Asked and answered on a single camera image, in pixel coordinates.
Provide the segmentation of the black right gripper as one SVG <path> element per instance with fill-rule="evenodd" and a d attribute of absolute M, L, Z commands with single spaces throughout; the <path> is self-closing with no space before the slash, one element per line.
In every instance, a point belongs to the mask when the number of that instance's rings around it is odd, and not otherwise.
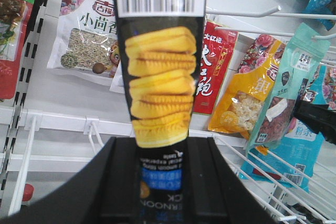
<path fill-rule="evenodd" d="M 328 107 L 327 104 L 299 101 L 293 116 L 314 134 L 321 133 L 327 142 L 335 145 L 335 110 L 329 110 Z"/>

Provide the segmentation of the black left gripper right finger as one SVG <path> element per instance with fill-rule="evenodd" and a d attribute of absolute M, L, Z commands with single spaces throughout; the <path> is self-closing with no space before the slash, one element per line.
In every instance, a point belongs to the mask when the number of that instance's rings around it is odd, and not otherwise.
<path fill-rule="evenodd" d="M 211 137 L 188 137 L 183 164 L 184 223 L 275 223 L 224 160 Z"/>

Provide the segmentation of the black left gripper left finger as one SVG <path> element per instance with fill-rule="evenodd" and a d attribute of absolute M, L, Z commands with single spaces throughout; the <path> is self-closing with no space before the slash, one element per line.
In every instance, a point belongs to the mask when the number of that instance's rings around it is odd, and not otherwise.
<path fill-rule="evenodd" d="M 1 223 L 135 223 L 138 167 L 135 139 L 112 137 L 70 180 Z"/>

